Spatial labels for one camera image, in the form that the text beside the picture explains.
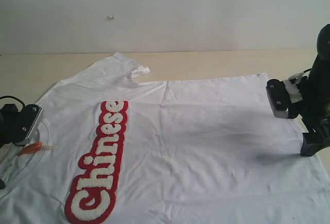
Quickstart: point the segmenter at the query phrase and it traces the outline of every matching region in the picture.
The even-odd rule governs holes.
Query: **red and white lettering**
[[[80,157],[83,175],[73,179],[65,202],[65,215],[71,223],[103,222],[113,210],[123,154],[127,101],[101,104],[99,126],[91,151]]]

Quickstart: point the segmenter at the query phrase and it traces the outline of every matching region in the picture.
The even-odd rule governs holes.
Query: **black cable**
[[[5,95],[5,96],[0,97],[0,99],[6,99],[6,98],[17,100],[19,103],[22,104],[23,108],[25,107],[24,102],[22,102],[20,99],[14,97],[14,96],[11,96],[11,95]]]

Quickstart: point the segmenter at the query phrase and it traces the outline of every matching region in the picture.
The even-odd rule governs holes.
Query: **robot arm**
[[[272,111],[279,118],[302,116],[308,133],[303,133],[302,156],[313,156],[330,147],[330,24],[318,36],[318,55],[309,71],[279,81],[271,79],[266,90]]]

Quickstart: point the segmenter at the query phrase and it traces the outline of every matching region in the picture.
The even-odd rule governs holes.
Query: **wall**
[[[329,1],[0,0],[0,53],[314,47]]]

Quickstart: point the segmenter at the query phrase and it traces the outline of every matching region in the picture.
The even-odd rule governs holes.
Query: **table surface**
[[[0,56],[0,95],[13,95],[25,103],[37,101],[52,85],[82,71],[108,54],[53,54]],[[287,79],[310,68],[315,49],[208,51],[186,53],[127,53],[148,66],[151,73],[138,82],[207,79],[266,72],[270,78]],[[0,100],[0,107],[5,103]],[[0,160],[6,154],[0,149]],[[330,148],[319,152],[330,175]]]

